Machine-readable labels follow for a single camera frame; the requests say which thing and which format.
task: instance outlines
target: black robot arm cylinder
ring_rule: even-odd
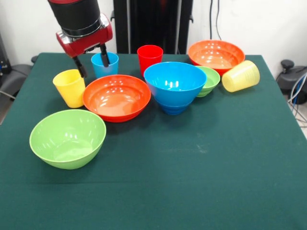
[[[66,35],[82,37],[95,32],[101,25],[97,0],[48,0]]]

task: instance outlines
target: tipped over yellow cup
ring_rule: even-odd
[[[68,107],[79,108],[83,106],[82,97],[85,83],[77,69],[70,69],[59,73],[52,82]]]
[[[222,76],[222,84],[229,92],[249,88],[257,85],[259,82],[259,69],[249,60],[241,62]]]

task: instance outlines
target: green bowl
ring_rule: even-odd
[[[213,70],[212,68],[205,66],[197,66],[197,67],[200,68],[202,71],[204,71],[205,74],[207,75],[207,82],[203,86],[201,92],[197,95],[197,97],[204,97],[208,95],[217,86],[217,84],[221,80],[221,77],[220,74],[215,70]]]
[[[106,137],[106,125],[96,114],[64,110],[41,120],[32,130],[30,147],[47,164],[77,169],[90,162]]]

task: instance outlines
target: bowl rim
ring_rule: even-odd
[[[216,87],[217,85],[218,85],[218,83],[221,81],[221,76],[220,76],[220,74],[215,70],[215,69],[212,69],[212,68],[210,68],[210,67],[208,67],[208,66],[196,66],[197,68],[199,68],[200,69],[200,67],[202,67],[202,68],[206,68],[206,69],[210,69],[210,70],[213,70],[213,72],[217,75],[217,76],[219,76],[219,80],[218,80],[218,82],[217,83],[215,83],[213,86],[209,86],[209,87],[206,87],[206,84],[203,86],[203,89],[211,89],[211,88],[213,88],[213,87]]]
[[[158,88],[158,89],[160,89],[160,90],[163,90],[163,91],[167,91],[167,92],[188,92],[188,91],[192,91],[192,90],[196,90],[196,89],[199,89],[200,87],[201,88],[203,88],[203,86],[206,84],[206,82],[207,82],[207,74],[204,72],[204,71],[202,71],[200,68],[197,68],[197,69],[199,69],[202,73],[204,73],[204,75],[205,75],[205,82],[204,82],[204,84],[202,84],[202,85],[200,85],[200,86],[198,86],[198,87],[195,87],[195,88],[191,88],[191,89],[188,89],[188,90],[180,90],[180,91],[175,91],[175,90],[167,90],[167,89],[163,89],[163,88],[160,88],[160,87],[158,87],[158,86],[155,86],[155,85],[152,85],[150,82],[148,82],[148,80],[146,79],[146,77],[145,77],[145,73],[146,73],[146,71],[148,70],[148,69],[150,69],[151,67],[153,67],[153,66],[157,66],[157,65],[161,65],[161,64],[166,64],[166,63],[179,63],[180,65],[182,64],[182,65],[188,65],[188,66],[193,66],[193,67],[195,67],[195,68],[197,68],[196,66],[194,66],[194,65],[191,65],[191,64],[188,64],[188,63],[185,63],[185,62],[178,62],[178,61],[166,61],[166,62],[159,62],[159,63],[156,63],[156,64],[154,64],[154,65],[151,65],[150,67],[148,67],[146,70],[145,70],[145,72],[144,72],[144,79],[145,79],[145,81],[146,81],[146,83],[147,84],[149,84],[149,85],[151,85],[151,86],[153,86],[153,87],[155,87],[155,88]]]
[[[238,64],[240,64],[241,62],[243,62],[246,58],[246,55],[245,53],[243,52],[243,50],[241,48],[239,48],[237,45],[233,44],[233,43],[230,43],[230,42],[226,42],[226,41],[222,41],[222,40],[210,40],[210,39],[207,39],[207,40],[200,40],[198,42],[195,42],[193,43],[189,49],[188,49],[188,57],[190,58],[191,61],[195,62],[197,64],[197,66],[202,66],[201,64],[197,63],[196,61],[194,61],[192,59],[192,55],[191,55],[191,48],[199,43],[202,43],[202,42],[218,42],[218,43],[225,43],[225,44],[228,44],[228,45],[232,45],[232,46],[235,46],[242,54],[243,54],[243,60],[242,61],[239,61]],[[220,69],[220,70],[225,70],[225,69],[232,69],[233,67],[235,66],[232,66],[231,68],[214,68],[214,69]]]
[[[97,113],[97,112],[93,111],[93,110],[87,105],[87,103],[85,103],[85,100],[84,100],[84,98],[85,98],[85,91],[89,88],[90,85],[92,85],[92,84],[93,84],[94,82],[96,82],[96,81],[102,81],[102,79],[104,79],[104,78],[115,77],[115,76],[125,76],[125,77],[129,77],[129,78],[133,78],[133,80],[135,80],[135,81],[142,82],[141,84],[143,84],[143,85],[145,86],[145,88],[146,88],[146,90],[147,90],[147,92],[148,92],[148,94],[149,94],[149,98],[148,98],[148,100],[146,101],[146,103],[144,103],[144,105],[143,105],[140,109],[138,109],[137,111],[134,111],[134,112],[132,112],[132,113],[130,113],[130,114],[126,114],[126,115],[121,115],[121,116],[118,116],[118,115],[109,116],[109,115],[104,115],[104,114],[100,114],[100,113]],[[126,74],[113,74],[113,75],[107,75],[107,76],[104,76],[104,77],[101,77],[101,78],[98,78],[98,79],[92,81],[92,82],[85,88],[84,93],[83,93],[83,96],[82,96],[82,101],[83,101],[83,104],[84,104],[85,108],[88,109],[90,112],[96,114],[96,115],[104,116],[104,117],[126,117],[126,116],[130,116],[130,115],[132,115],[132,114],[135,114],[135,113],[140,113],[140,112],[148,105],[148,103],[149,103],[151,97],[152,97],[152,94],[151,94],[151,91],[150,91],[148,85],[147,85],[144,81],[142,81],[141,79],[136,78],[136,77],[131,76],[131,75],[126,75]]]
[[[32,147],[32,142],[31,142],[31,140],[32,140],[32,135],[33,135],[34,131],[36,130],[36,128],[38,127],[38,125],[41,124],[41,123],[42,123],[44,120],[46,120],[47,118],[50,118],[50,117],[52,117],[52,116],[54,116],[54,115],[57,115],[57,114],[60,114],[60,113],[70,113],[70,112],[73,113],[73,112],[75,112],[75,111],[78,111],[78,112],[81,112],[81,111],[82,111],[82,112],[87,113],[87,114],[91,113],[91,114],[93,114],[94,116],[96,116],[97,118],[99,118],[99,120],[101,120],[102,125],[103,125],[103,127],[104,127],[104,129],[105,129],[105,134],[104,134],[103,138],[101,139],[99,145],[98,145],[94,150],[92,150],[90,153],[86,154],[85,156],[82,156],[82,157],[80,157],[80,158],[77,158],[77,159],[74,159],[74,160],[71,160],[71,161],[55,161],[55,160],[49,160],[49,159],[47,159],[47,158],[44,158],[44,157],[41,157],[40,155],[38,155],[38,154],[36,153],[36,151],[34,151],[34,149],[33,149],[33,147]],[[32,129],[32,131],[31,131],[30,138],[29,138],[29,144],[30,144],[30,148],[31,148],[32,152],[33,152],[37,157],[39,157],[40,159],[42,159],[42,160],[44,160],[44,161],[48,161],[48,162],[52,162],[52,163],[68,163],[68,162],[74,162],[74,161],[81,160],[82,158],[85,158],[85,157],[91,155],[93,152],[95,152],[96,150],[98,150],[98,149],[101,147],[101,145],[103,144],[105,138],[106,138],[106,124],[105,124],[105,122],[103,121],[103,119],[101,119],[100,116],[98,116],[98,115],[95,114],[95,113],[92,113],[91,111],[87,111],[87,110],[83,110],[83,109],[67,109],[67,110],[62,110],[62,111],[58,111],[58,112],[56,112],[56,113],[50,114],[50,115],[46,116],[45,118],[43,118],[40,122],[38,122],[38,123],[34,126],[34,128]]]

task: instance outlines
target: bowl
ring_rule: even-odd
[[[90,162],[106,137],[104,121],[86,110],[64,110],[41,120],[32,130],[30,147],[41,160],[60,169]]]
[[[169,106],[169,105],[162,104],[158,101],[157,103],[160,106],[160,108],[168,115],[178,115],[182,113],[183,111],[185,111],[190,105],[190,104],[185,104],[182,106]]]
[[[167,114],[180,114],[206,83],[206,74],[196,66],[181,62],[162,62],[150,66],[144,78],[156,101]],[[181,107],[177,112],[172,107]]]
[[[145,82],[128,75],[109,75],[89,84],[83,103],[91,112],[108,122],[125,122],[146,107],[151,93]]]
[[[244,52],[229,42],[204,40],[191,45],[188,51],[191,62],[216,70],[220,76],[245,60]]]
[[[212,68],[205,66],[197,66],[197,68],[200,68],[207,75],[207,82],[203,86],[201,92],[197,95],[197,97],[204,97],[208,95],[217,86],[217,84],[220,82],[221,77],[219,73]]]

